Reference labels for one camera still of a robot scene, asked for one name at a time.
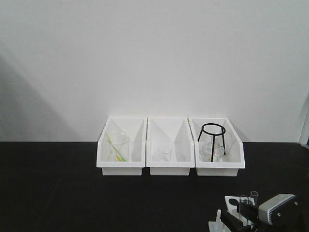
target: white wall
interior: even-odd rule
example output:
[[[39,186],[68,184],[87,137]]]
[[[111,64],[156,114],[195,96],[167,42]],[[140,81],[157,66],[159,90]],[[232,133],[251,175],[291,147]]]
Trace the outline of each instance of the white wall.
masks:
[[[108,115],[227,116],[298,142],[309,1],[2,0],[0,139],[95,141]]]

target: glass beaker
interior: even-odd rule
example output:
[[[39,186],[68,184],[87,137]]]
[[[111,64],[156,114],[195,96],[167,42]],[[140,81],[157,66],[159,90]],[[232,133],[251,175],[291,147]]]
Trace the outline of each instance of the glass beaker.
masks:
[[[158,151],[158,161],[170,161],[172,148],[169,145],[161,145]]]
[[[200,158],[203,162],[211,162],[211,156],[212,156],[212,141],[209,143],[205,143],[202,146],[202,154],[200,153]],[[214,148],[213,148],[213,162],[221,162],[222,156],[224,155],[224,147],[221,146],[218,142],[215,142]]]
[[[129,137],[124,133],[107,134],[108,160],[129,161]]]

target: wire ring stand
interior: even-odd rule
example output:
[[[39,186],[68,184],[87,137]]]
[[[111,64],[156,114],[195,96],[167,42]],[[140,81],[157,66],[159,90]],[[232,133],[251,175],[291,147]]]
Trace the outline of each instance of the wire ring stand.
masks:
[[[205,126],[208,126],[208,125],[214,125],[214,126],[220,127],[221,128],[221,133],[210,133],[210,132],[206,131],[204,128],[205,128]],[[198,136],[198,139],[197,139],[198,142],[199,142],[199,139],[200,139],[200,137],[201,137],[203,132],[213,136],[213,139],[212,139],[212,149],[211,149],[211,161],[213,162],[214,141],[215,141],[216,136],[222,136],[222,143],[223,143],[224,154],[225,154],[224,134],[226,132],[226,129],[223,126],[221,126],[219,124],[216,124],[216,123],[206,123],[206,124],[204,124],[202,126],[201,132],[199,133],[199,136]]]

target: gray device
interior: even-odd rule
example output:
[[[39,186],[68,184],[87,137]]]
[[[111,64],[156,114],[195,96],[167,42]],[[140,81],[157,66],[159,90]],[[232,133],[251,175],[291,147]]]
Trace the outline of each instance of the gray device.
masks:
[[[259,220],[268,225],[281,225],[285,220],[288,220],[287,206],[289,208],[298,206],[295,195],[278,194],[259,206]]]

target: transparent glassware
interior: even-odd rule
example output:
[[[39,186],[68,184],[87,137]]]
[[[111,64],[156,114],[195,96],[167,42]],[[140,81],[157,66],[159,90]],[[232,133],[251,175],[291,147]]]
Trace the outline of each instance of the transparent glassware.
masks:
[[[214,151],[213,151],[213,162],[221,162],[222,157],[224,155],[225,149],[222,145],[220,145],[218,142],[215,142],[214,144]],[[200,158],[203,162],[211,162],[211,156],[212,156],[212,141],[209,143],[205,143],[202,146],[202,153],[200,153]]]
[[[259,193],[257,191],[251,191],[250,199],[251,199],[252,205],[257,205],[258,197],[259,197]]]
[[[247,197],[245,195],[241,195],[239,197],[239,219],[243,222],[244,226],[247,226],[249,221],[243,215],[241,215],[242,205],[248,204],[248,203],[249,203],[249,197]]]
[[[169,145],[161,145],[158,151],[158,161],[170,161],[172,148]]]
[[[129,161],[129,137],[125,133],[107,134],[108,161]]]

